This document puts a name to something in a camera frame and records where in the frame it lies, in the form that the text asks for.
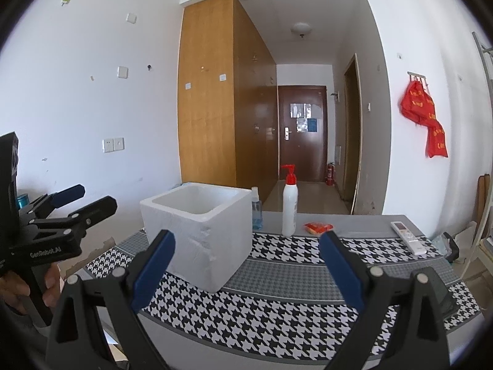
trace door frame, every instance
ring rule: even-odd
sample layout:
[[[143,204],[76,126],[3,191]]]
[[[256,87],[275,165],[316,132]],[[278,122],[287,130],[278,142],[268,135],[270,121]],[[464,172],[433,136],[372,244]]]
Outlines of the door frame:
[[[352,204],[351,204],[351,210],[349,214],[354,214],[354,206],[356,205],[356,199],[358,195],[358,190],[359,190],[359,182],[360,182],[360,177],[361,177],[361,158],[362,158],[362,153],[363,153],[363,99],[361,98],[361,78],[359,76],[359,65],[358,65],[358,56],[356,53],[354,53],[353,57],[349,60],[349,64],[346,65],[346,68],[344,69],[343,76],[344,76],[344,108],[346,110],[346,125],[345,125],[345,133],[346,133],[346,139],[344,141],[345,147],[344,147],[344,178],[343,178],[343,183],[342,183],[342,193],[344,193],[344,190],[346,189],[346,175],[347,175],[347,157],[348,157],[348,85],[346,84],[346,73],[351,67],[351,65],[354,63],[354,66],[356,67],[356,80],[358,83],[358,95],[359,95],[359,158],[358,158],[358,174],[356,177],[356,187],[354,190],[354,197],[352,199]]]
[[[324,133],[322,134],[322,138],[324,140],[324,155],[322,156],[322,162],[325,163],[324,173],[327,171],[327,149],[328,149],[328,118],[327,118],[327,86],[326,85],[278,85],[278,127],[279,127],[279,167],[280,167],[280,144],[282,143],[282,139],[284,137],[284,118],[283,118],[283,110],[280,102],[280,88],[302,88],[305,90],[318,90],[325,91],[322,93],[322,101],[324,102],[322,105],[322,119],[324,121],[325,126]]]

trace clear plastic bottle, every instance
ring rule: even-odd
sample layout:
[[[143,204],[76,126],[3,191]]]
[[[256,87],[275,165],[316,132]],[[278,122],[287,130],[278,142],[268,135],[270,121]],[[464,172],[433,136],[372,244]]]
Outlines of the clear plastic bottle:
[[[252,228],[262,229],[262,202],[258,198],[258,187],[251,189]]]

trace light switch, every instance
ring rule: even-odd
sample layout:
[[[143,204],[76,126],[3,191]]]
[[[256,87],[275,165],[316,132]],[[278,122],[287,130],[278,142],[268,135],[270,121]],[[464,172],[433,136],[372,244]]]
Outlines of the light switch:
[[[128,68],[126,66],[118,67],[118,77],[123,79],[128,78]]]
[[[135,23],[137,22],[137,15],[135,14],[128,14],[127,15],[127,22],[130,22],[130,23]]]
[[[113,139],[103,139],[103,152],[111,153],[114,151]]]
[[[125,148],[125,145],[123,143],[123,138],[114,138],[113,144],[114,144],[114,150],[115,151],[120,151],[120,150],[123,150]]]

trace coat hook rack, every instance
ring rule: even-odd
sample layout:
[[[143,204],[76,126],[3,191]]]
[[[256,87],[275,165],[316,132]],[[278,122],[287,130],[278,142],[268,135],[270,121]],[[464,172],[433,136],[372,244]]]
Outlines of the coat hook rack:
[[[407,73],[408,73],[408,75],[411,75],[411,76],[416,76],[416,78],[421,78],[421,79],[426,80],[426,76],[425,76],[425,75],[420,75],[420,74],[418,74],[418,73],[415,73],[415,72],[409,72],[409,71],[408,71]]]
[[[411,76],[411,78],[412,77],[420,78],[423,81],[425,81],[427,92],[428,92],[428,94],[430,94],[430,86],[428,86],[428,82],[426,81],[426,76],[425,75],[421,75],[421,74],[418,74],[418,73],[415,73],[415,72],[410,72],[410,71],[408,71],[407,73],[408,73],[409,76]]]

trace orange snack package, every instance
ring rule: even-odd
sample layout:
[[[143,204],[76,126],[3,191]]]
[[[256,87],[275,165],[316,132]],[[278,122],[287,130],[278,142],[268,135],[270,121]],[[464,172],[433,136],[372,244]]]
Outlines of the orange snack package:
[[[324,232],[331,231],[334,229],[332,224],[322,224],[321,222],[309,222],[308,224],[305,224],[305,229],[307,232],[310,232],[310,234],[318,235],[320,236]]]

